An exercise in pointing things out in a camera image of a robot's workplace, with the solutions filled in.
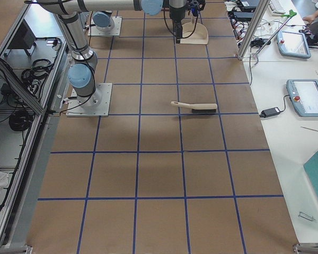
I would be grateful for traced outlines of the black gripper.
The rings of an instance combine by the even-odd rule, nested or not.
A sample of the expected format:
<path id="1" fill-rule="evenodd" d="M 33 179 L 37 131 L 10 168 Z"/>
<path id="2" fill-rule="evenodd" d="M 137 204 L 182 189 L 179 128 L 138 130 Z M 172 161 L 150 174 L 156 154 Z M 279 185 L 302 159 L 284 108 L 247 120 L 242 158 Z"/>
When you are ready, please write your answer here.
<path id="1" fill-rule="evenodd" d="M 181 7 L 169 6 L 170 19 L 172 20 L 172 25 L 174 26 L 175 42 L 180 43 L 183 35 L 183 27 L 181 21 L 185 18 L 186 5 Z"/>

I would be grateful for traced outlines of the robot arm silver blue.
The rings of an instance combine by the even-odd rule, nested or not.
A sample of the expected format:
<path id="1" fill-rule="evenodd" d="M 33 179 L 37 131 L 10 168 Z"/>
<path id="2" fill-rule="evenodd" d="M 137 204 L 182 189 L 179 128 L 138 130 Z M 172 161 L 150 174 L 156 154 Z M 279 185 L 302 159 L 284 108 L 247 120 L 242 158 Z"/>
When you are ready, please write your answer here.
<path id="1" fill-rule="evenodd" d="M 95 11 L 92 15 L 92 20 L 100 31 L 109 31 L 114 28 L 112 19 L 113 11 Z"/>
<path id="2" fill-rule="evenodd" d="M 85 37 L 79 12 L 94 11 L 144 11 L 156 15 L 163 7 L 169 7 L 176 38 L 182 39 L 181 21 L 188 9 L 187 1 L 24 1 L 26 4 L 38 4 L 55 15 L 72 58 L 76 62 L 95 63 L 97 56 L 91 50 Z"/>

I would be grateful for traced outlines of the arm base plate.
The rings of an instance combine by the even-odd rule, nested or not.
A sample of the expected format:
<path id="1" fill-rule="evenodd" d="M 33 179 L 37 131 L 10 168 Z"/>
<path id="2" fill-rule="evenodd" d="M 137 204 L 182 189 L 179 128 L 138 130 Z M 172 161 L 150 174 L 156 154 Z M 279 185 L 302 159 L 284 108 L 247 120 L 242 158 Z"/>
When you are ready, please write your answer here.
<path id="1" fill-rule="evenodd" d="M 93 117 L 109 115 L 110 101 L 112 94 L 112 83 L 96 84 L 95 93 L 86 102 L 86 98 L 78 97 L 75 89 L 72 89 L 71 96 L 76 97 L 68 104 L 67 117 Z"/>
<path id="2" fill-rule="evenodd" d="M 122 17 L 112 16 L 106 22 L 98 22 L 95 25 L 94 18 L 91 18 L 91 27 L 87 33 L 92 37 L 113 37 L 119 36 L 121 32 Z"/>

